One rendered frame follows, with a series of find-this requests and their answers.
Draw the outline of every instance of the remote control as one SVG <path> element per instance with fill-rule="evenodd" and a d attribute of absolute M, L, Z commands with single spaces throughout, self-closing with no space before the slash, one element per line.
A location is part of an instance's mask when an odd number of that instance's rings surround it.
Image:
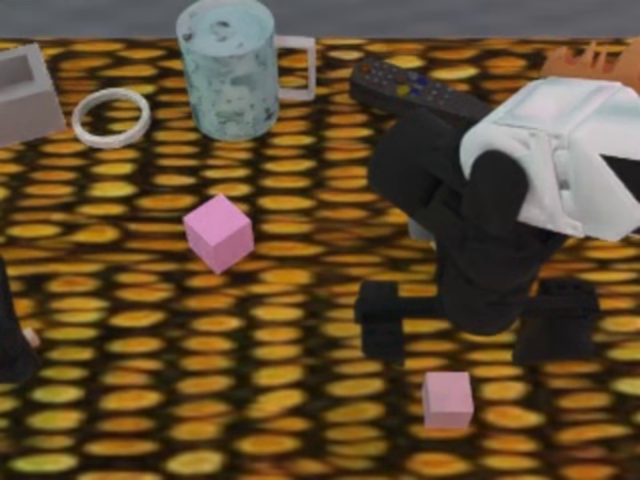
<path fill-rule="evenodd" d="M 491 112 L 472 95 L 374 56 L 355 65 L 350 88 L 354 100 L 395 115 L 426 108 L 446 121 L 475 123 Z"/>

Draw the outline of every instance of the light blue mug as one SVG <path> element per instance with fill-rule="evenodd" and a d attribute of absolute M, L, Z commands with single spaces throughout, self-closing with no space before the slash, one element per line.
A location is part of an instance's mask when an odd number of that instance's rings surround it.
<path fill-rule="evenodd" d="M 182 12 L 176 32 L 193 119 L 208 137 L 259 137 L 278 119 L 279 99 L 315 98 L 315 39 L 276 35 L 257 0 L 200 0 Z M 307 52 L 306 89 L 280 88 L 279 47 Z"/>

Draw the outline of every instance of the white mug handle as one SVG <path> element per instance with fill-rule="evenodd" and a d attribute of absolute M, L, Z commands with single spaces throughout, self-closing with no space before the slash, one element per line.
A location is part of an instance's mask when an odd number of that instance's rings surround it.
<path fill-rule="evenodd" d="M 313 37 L 275 36 L 276 48 L 297 48 L 307 52 L 307 88 L 278 89 L 282 100 L 309 101 L 316 98 L 316 39 Z"/>

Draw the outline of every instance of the pink cube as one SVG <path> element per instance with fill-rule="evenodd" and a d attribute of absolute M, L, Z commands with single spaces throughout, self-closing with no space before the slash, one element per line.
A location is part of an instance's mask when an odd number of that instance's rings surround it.
<path fill-rule="evenodd" d="M 182 219 L 191 249 L 216 273 L 253 251 L 251 219 L 224 195 L 216 195 Z"/>
<path fill-rule="evenodd" d="M 428 372 L 422 386 L 424 426 L 467 428 L 473 417 L 471 377 L 467 372 Z"/>

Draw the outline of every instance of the orange and black patterned surface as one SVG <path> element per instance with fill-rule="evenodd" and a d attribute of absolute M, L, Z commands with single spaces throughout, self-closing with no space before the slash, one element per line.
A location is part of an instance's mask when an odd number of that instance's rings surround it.
<path fill-rule="evenodd" d="M 498 103 L 562 43 L 327 39 L 316 101 L 284 104 L 259 140 L 224 144 L 194 129 L 174 41 L 42 40 L 67 115 L 122 86 L 149 99 L 154 123 L 115 151 L 71 131 L 0 149 L 0 252 L 44 362 L 32 382 L 0 387 L 0 478 L 640 478 L 637 241 L 572 242 L 543 270 L 597 284 L 591 362 L 525 371 L 510 362 L 513 332 L 477 338 L 431 319 L 407 322 L 407 365 L 385 368 L 362 357 L 352 316 L 363 278 L 434 291 L 433 252 L 367 188 L 392 118 L 350 100 L 353 62 L 377 53 Z M 287 86 L 304 83 L 302 55 L 280 62 Z M 108 105 L 92 128 L 137 115 Z M 250 215 L 257 240 L 220 276 L 181 226 L 216 193 Z M 474 382 L 472 427 L 425 430 L 424 372 L 459 369 Z"/>

